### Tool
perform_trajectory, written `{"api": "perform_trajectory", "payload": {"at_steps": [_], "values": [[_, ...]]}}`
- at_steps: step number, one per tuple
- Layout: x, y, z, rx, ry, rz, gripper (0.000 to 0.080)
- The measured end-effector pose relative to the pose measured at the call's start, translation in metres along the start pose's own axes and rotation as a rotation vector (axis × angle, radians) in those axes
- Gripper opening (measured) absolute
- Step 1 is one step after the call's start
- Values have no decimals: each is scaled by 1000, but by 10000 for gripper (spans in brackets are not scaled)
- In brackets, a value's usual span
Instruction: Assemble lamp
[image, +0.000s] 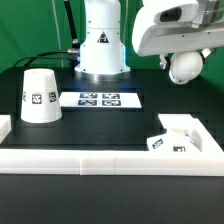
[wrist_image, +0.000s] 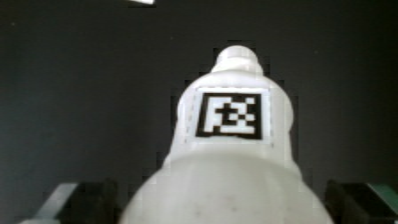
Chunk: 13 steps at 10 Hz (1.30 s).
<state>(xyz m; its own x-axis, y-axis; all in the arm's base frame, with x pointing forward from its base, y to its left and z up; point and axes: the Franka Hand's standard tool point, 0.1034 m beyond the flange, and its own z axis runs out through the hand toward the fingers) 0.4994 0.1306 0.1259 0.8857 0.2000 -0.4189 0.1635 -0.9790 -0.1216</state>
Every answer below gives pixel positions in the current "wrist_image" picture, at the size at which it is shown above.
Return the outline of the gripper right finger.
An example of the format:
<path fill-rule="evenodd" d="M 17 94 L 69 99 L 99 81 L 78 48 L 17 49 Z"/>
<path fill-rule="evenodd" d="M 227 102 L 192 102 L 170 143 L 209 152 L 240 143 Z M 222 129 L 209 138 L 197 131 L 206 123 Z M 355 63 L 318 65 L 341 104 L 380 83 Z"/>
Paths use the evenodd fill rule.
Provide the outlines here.
<path fill-rule="evenodd" d="M 398 184 L 330 180 L 325 208 L 336 224 L 398 224 Z"/>

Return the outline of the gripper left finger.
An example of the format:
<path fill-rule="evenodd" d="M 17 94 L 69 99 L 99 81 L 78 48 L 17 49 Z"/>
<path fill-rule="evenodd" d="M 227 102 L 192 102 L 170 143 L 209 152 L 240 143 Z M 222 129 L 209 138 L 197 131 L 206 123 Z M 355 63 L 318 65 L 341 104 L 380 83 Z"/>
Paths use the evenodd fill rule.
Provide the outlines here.
<path fill-rule="evenodd" d="M 17 224 L 117 224 L 117 184 L 103 182 L 62 183 L 30 218 Z"/>

